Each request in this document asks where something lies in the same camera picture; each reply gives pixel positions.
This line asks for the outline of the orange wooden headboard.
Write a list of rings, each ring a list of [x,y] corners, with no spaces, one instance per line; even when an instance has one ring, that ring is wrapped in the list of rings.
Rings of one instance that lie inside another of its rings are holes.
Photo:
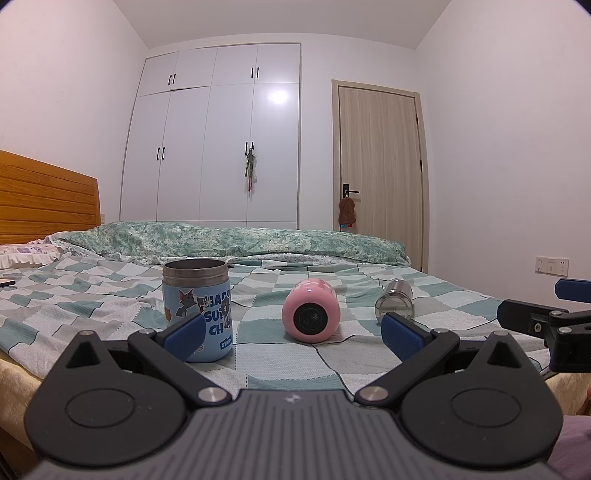
[[[3,151],[1,242],[19,244],[101,224],[95,178]]]

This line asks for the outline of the beige wooden door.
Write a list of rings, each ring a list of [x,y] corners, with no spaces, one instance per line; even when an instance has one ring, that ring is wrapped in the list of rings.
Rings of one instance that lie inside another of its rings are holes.
[[[342,185],[360,194],[353,233],[398,241],[412,266],[429,265],[430,192],[420,94],[391,87],[332,81],[334,207],[339,230]]]

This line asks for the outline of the white built-in wardrobe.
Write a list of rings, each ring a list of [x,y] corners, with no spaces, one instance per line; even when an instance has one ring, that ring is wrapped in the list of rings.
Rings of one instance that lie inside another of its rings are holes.
[[[297,43],[147,58],[129,126],[120,220],[297,228],[300,86]],[[249,194],[250,143],[256,177]]]

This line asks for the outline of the green hanging ornament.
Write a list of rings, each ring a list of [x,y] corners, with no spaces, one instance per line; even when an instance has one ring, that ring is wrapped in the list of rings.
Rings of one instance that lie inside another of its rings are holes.
[[[245,179],[247,193],[252,193],[254,177],[256,177],[256,149],[254,144],[250,143],[245,151]]]

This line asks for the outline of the purple floral pillow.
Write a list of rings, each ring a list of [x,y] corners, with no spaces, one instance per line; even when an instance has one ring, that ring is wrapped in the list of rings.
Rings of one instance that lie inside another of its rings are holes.
[[[38,268],[57,261],[63,250],[45,240],[33,240],[24,244],[2,244],[0,268]]]

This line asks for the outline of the plain stainless steel cup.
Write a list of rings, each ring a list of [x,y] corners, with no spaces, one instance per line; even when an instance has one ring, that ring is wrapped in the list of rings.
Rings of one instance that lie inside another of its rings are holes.
[[[391,281],[375,303],[375,315],[379,323],[388,313],[397,313],[412,318],[415,313],[411,285],[402,279]]]

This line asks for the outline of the blue cartoon steel cup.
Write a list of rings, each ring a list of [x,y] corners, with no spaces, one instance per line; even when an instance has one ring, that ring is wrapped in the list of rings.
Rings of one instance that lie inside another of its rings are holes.
[[[221,360],[232,348],[232,318],[228,263],[192,258],[168,262],[162,272],[164,313],[170,323],[200,316],[204,334],[192,331],[191,363]]]

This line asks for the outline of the green floral quilt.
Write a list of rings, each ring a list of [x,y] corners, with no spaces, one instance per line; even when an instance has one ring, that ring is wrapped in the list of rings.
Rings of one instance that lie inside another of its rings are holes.
[[[332,230],[201,227],[174,222],[114,222],[45,238],[72,255],[147,265],[181,258],[235,259],[304,255],[358,263],[408,266],[402,243]]]

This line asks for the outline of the pink steel cup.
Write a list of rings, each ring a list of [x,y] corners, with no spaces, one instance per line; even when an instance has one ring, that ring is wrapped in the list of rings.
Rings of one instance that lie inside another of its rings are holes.
[[[315,344],[327,341],[339,328],[341,309],[334,288],[325,280],[298,282],[281,308],[281,320],[294,340]]]

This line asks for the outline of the white wall socket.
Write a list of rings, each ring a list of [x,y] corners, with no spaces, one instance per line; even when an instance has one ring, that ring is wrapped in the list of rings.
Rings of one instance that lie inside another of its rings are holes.
[[[569,274],[569,259],[537,256],[535,272],[551,276],[567,277]]]

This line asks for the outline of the checkered green grey bedsheet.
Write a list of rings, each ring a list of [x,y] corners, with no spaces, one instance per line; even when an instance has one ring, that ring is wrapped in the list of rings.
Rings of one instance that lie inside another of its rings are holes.
[[[161,269],[96,258],[63,257],[38,269],[5,272],[1,292],[1,404],[26,405],[67,343],[82,330],[120,340],[167,323]],[[341,323],[331,339],[307,346],[287,335],[280,310],[308,278],[335,289]],[[387,283],[407,281],[427,328],[481,339],[498,328],[498,301],[409,267],[243,260],[229,270],[233,346],[200,366],[223,388],[356,391],[398,364],[383,344],[374,305]]]

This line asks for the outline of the pink smartphone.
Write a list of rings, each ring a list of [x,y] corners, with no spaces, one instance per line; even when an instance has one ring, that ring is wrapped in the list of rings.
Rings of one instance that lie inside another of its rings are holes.
[[[16,284],[16,281],[13,279],[10,279],[10,278],[1,278],[0,279],[0,288],[14,286],[15,284]]]

